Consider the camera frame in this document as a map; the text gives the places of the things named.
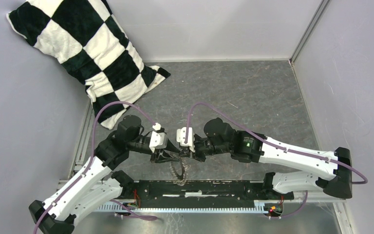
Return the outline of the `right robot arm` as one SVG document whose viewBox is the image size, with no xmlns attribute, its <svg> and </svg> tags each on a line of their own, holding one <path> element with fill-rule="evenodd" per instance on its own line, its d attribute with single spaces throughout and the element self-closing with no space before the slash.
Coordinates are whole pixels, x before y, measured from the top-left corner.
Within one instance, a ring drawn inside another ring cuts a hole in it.
<svg viewBox="0 0 374 234">
<path fill-rule="evenodd" d="M 191 157 L 204 162 L 207 156 L 230 154 L 242 163 L 277 164 L 295 169 L 291 173 L 266 173 L 262 194 L 274 199 L 295 191 L 319 191 L 326 195 L 350 199 L 353 196 L 351 152 L 344 147 L 334 151 L 317 151 L 285 144 L 255 132 L 235 130 L 220 118 L 207 122 L 205 137 L 192 128 L 177 130 L 176 140 Z"/>
</svg>

